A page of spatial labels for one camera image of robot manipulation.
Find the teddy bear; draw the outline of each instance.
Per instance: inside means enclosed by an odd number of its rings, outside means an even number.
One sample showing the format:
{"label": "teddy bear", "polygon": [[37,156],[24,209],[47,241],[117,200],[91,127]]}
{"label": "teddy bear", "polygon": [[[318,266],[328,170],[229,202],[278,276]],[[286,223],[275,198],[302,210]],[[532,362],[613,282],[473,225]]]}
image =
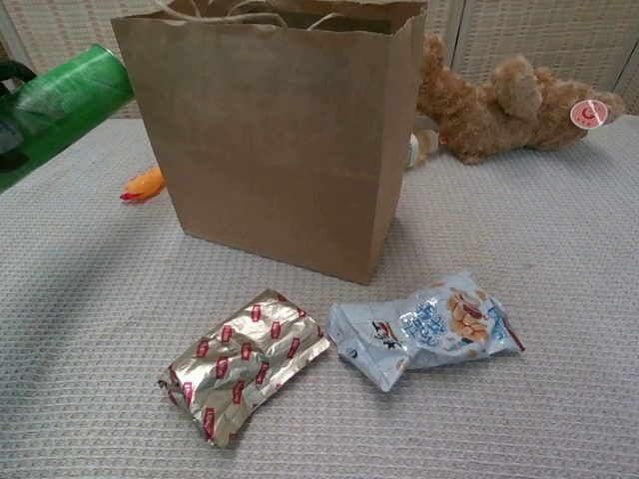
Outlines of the teddy bear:
{"label": "teddy bear", "polygon": [[[417,112],[437,124],[442,142],[467,165],[514,148],[567,147],[598,127],[596,120],[609,124],[626,111],[618,95],[561,80],[521,55],[504,59],[488,83],[472,85],[444,64],[444,53],[439,37],[425,35]],[[580,102],[585,107],[575,115]]]}

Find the plastic wrapper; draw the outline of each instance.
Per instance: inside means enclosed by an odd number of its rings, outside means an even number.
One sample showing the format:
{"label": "plastic wrapper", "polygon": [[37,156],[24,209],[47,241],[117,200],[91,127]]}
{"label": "plastic wrapper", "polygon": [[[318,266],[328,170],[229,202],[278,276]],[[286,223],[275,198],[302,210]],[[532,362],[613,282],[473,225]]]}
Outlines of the plastic wrapper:
{"label": "plastic wrapper", "polygon": [[335,304],[327,332],[339,355],[383,391],[407,369],[524,350],[504,307],[467,271],[406,299]]}
{"label": "plastic wrapper", "polygon": [[159,383],[209,443],[224,447],[258,406],[328,347],[305,311],[267,290],[202,336]]}

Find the green tube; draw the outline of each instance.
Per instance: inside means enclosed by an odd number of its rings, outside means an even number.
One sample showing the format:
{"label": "green tube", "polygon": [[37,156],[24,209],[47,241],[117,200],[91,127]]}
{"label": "green tube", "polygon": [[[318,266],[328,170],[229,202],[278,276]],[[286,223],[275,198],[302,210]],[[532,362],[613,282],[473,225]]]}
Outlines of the green tube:
{"label": "green tube", "polygon": [[100,45],[0,97],[0,193],[132,99],[127,71]]}

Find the brown paper bag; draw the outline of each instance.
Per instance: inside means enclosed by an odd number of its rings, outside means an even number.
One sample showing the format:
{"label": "brown paper bag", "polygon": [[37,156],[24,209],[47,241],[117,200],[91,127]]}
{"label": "brown paper bag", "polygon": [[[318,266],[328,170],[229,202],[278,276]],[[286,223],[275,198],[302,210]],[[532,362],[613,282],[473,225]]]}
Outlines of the brown paper bag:
{"label": "brown paper bag", "polygon": [[[236,21],[246,3],[171,8]],[[271,16],[112,22],[178,218],[189,235],[370,282],[401,188],[423,4],[255,5]]]}

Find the paper bag handle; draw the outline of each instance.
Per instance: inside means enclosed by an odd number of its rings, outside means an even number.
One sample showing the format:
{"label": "paper bag handle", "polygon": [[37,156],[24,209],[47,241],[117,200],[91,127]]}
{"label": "paper bag handle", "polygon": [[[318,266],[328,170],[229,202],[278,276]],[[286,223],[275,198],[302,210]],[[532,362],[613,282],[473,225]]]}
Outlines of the paper bag handle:
{"label": "paper bag handle", "polygon": [[[240,22],[249,21],[249,20],[276,20],[284,28],[289,27],[289,25],[287,25],[287,22],[285,22],[284,19],[277,13],[263,12],[263,13],[242,13],[239,15],[232,15],[234,10],[237,10],[240,7],[243,7],[245,5],[252,4],[252,3],[266,4],[270,6],[271,8],[275,8],[269,0],[245,0],[244,2],[239,3],[238,5],[233,7],[231,10],[229,10],[229,14],[226,17],[203,17],[202,14],[200,13],[200,9],[196,5],[195,1],[193,0],[191,3],[193,4],[196,10],[195,16],[178,12],[174,10],[173,8],[169,7],[168,5],[165,5],[164,3],[162,3],[161,0],[153,0],[153,2],[169,15],[175,18],[178,18],[180,20],[186,20],[190,22],[209,23],[209,24],[215,25],[220,23],[240,23]],[[337,18],[337,17],[343,17],[343,15],[341,15],[340,13],[335,13],[335,12],[324,15],[319,20],[317,20],[312,25],[310,25],[307,28],[307,30],[308,31],[314,30],[326,20],[330,20],[331,18]]]}
{"label": "paper bag handle", "polygon": [[203,17],[202,15],[200,15],[200,12],[197,8],[197,16],[187,15],[186,13],[178,12],[168,5],[165,5],[164,3],[162,3],[161,0],[153,0],[153,2],[172,17],[189,22],[209,23],[215,25],[220,23],[241,23],[248,20],[276,20],[283,27],[288,27],[287,22],[285,22],[284,19],[277,13],[242,13],[240,15],[228,15],[226,17]]}

